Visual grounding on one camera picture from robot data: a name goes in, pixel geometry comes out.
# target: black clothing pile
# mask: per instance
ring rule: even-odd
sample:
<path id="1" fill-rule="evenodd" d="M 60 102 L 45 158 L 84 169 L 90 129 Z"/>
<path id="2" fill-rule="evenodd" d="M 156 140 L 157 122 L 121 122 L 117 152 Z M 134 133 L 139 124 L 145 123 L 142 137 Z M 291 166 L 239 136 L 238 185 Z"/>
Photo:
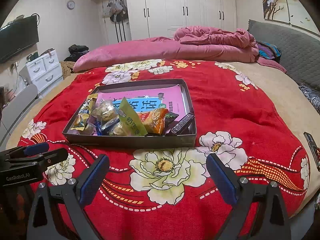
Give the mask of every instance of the black clothing pile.
<path id="1" fill-rule="evenodd" d="M 87 46 L 73 44 L 71 47 L 69 47 L 69 52 L 70 56 L 67 57 L 64 61 L 76 62 L 81 56 L 89 52 L 89 48 Z"/>

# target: white door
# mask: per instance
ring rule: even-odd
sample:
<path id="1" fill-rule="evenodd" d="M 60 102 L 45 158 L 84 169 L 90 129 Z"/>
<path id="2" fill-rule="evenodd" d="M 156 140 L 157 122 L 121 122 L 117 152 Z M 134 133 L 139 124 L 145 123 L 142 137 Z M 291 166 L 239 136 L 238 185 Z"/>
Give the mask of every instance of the white door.
<path id="1" fill-rule="evenodd" d="M 220 0 L 204 0 L 204 23 L 207 27 L 221 28 Z"/>
<path id="2" fill-rule="evenodd" d="M 187 9 L 184 0 L 165 0 L 167 37 L 172 38 L 178 28 L 186 26 Z"/>
<path id="3" fill-rule="evenodd" d="M 165 0 L 146 0 L 150 38 L 168 36 Z"/>
<path id="4" fill-rule="evenodd" d="M 187 26 L 204 25 L 203 0 L 185 0 Z"/>
<path id="5" fill-rule="evenodd" d="M 127 0 L 132 40 L 149 38 L 145 0 Z"/>
<path id="6" fill-rule="evenodd" d="M 226 31 L 236 30 L 236 0 L 221 0 L 222 29 Z"/>

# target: orange snack package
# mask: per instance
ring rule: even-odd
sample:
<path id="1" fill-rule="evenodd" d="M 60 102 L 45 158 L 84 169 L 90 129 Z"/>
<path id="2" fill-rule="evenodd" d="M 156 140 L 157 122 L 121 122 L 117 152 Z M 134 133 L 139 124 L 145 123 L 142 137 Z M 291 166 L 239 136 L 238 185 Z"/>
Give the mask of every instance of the orange snack package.
<path id="1" fill-rule="evenodd" d="M 148 133 L 162 134 L 164 129 L 164 116 L 169 112 L 168 109 L 156 108 L 146 113 L 137 113 Z"/>

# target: gray headboard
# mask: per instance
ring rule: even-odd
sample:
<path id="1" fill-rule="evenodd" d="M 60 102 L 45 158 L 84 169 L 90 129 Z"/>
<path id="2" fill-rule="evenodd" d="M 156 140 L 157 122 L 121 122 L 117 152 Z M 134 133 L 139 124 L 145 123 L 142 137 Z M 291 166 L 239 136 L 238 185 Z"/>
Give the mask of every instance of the gray headboard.
<path id="1" fill-rule="evenodd" d="M 320 91 L 320 41 L 297 30 L 249 20 L 248 30 L 257 41 L 276 45 L 282 52 L 280 64 L 295 82 Z"/>

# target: drawer handle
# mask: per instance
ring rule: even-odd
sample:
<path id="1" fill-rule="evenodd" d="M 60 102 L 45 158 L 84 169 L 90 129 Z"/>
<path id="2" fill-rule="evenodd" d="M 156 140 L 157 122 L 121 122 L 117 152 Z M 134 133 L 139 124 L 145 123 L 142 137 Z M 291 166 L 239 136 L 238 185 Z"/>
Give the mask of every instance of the drawer handle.
<path id="1" fill-rule="evenodd" d="M 49 82 L 49 81 L 51 81 L 52 79 L 53 79 L 53 75 L 51 75 L 50 78 L 46 78 L 45 80 L 46 80 L 47 82 Z"/>

